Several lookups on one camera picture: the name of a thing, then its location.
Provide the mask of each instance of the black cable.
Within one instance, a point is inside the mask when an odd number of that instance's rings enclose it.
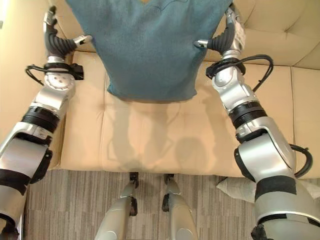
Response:
[[[294,144],[289,144],[292,150],[295,150],[297,152],[303,153],[305,155],[305,164],[304,166],[298,171],[296,172],[294,175],[295,177],[298,179],[300,177],[302,177],[303,175],[305,175],[307,172],[309,172],[309,170],[311,169],[312,165],[313,165],[313,158],[311,153],[309,152],[309,149],[303,148],[301,146],[297,146]]]
[[[37,79],[35,77],[35,75],[32,74],[31,70],[36,70],[36,71],[39,71],[39,72],[43,72],[43,73],[58,73],[58,74],[70,74],[70,71],[68,70],[51,70],[51,69],[45,69],[45,68],[42,68],[42,67],[39,67],[39,66],[36,66],[34,64],[32,65],[28,65],[26,66],[25,68],[25,73],[30,77],[32,78],[33,80],[35,80],[38,84],[40,85],[44,85],[39,79]]]
[[[274,61],[269,55],[258,54],[258,55],[248,56],[248,57],[245,57],[245,58],[243,58],[243,59],[241,59],[241,60],[239,60],[237,62],[230,62],[230,63],[224,64],[224,65],[218,66],[216,68],[216,71],[214,71],[214,72],[215,72],[215,74],[217,74],[218,72],[220,72],[220,71],[222,71],[224,69],[227,69],[227,68],[230,68],[230,67],[235,67],[238,64],[242,64],[242,63],[247,62],[247,61],[258,60],[258,59],[267,60],[269,62],[269,67],[266,70],[266,72],[265,72],[264,76],[262,77],[262,79],[259,80],[258,84],[253,88],[253,91],[255,92],[265,82],[265,80],[269,77],[269,75],[271,74],[271,72],[274,69]]]

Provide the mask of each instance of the robotic arm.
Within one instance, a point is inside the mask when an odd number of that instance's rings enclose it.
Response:
[[[246,69],[239,57],[245,34],[240,17],[233,5],[225,14],[225,32],[194,45],[222,55],[206,75],[236,129],[240,145],[234,151],[235,161],[242,175],[256,182],[257,226],[251,236],[254,240],[319,240],[320,212],[295,177],[293,151],[254,91],[244,83]]]
[[[75,79],[83,79],[82,67],[66,64],[65,56],[89,42],[91,36],[57,37],[55,12],[56,8],[51,7],[43,23],[47,64],[44,68],[32,65],[26,70],[35,80],[31,69],[45,72],[43,88],[0,146],[1,239],[18,238],[17,225],[24,212],[27,187],[45,176],[53,156],[49,150],[53,133],[75,94]]]

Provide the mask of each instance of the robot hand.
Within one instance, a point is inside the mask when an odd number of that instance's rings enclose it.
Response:
[[[67,54],[92,40],[90,35],[81,35],[73,39],[62,39],[57,37],[58,31],[55,29],[57,22],[56,7],[52,6],[45,14],[43,20],[44,42],[48,51],[48,56],[57,56],[65,59]]]

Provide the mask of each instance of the teal sweater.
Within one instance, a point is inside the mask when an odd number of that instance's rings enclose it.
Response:
[[[66,0],[110,77],[108,91],[137,100],[182,101],[232,0]]]

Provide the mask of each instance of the couch cushion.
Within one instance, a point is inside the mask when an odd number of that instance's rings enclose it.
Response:
[[[68,38],[82,34],[65,0],[47,1],[57,6],[59,25]],[[320,69],[320,61],[317,60],[320,59],[319,0],[234,0],[234,3],[246,28],[244,57],[268,54],[276,65],[296,64],[299,67]],[[224,29],[225,17],[215,35]],[[95,52],[89,44],[82,46],[81,50]],[[208,51],[205,60],[219,59],[218,53]]]
[[[308,147],[313,156],[312,169],[306,178],[320,177],[320,71],[292,67],[295,143]],[[305,163],[305,156],[297,153],[297,169]]]
[[[85,80],[77,81],[67,114],[62,168],[241,176],[235,129],[204,74],[211,62],[201,64],[198,94],[171,104],[124,101],[106,92],[109,78],[95,53],[75,52],[73,62],[83,65]],[[267,69],[246,67],[251,86]],[[275,67],[257,95],[293,142],[290,68]]]

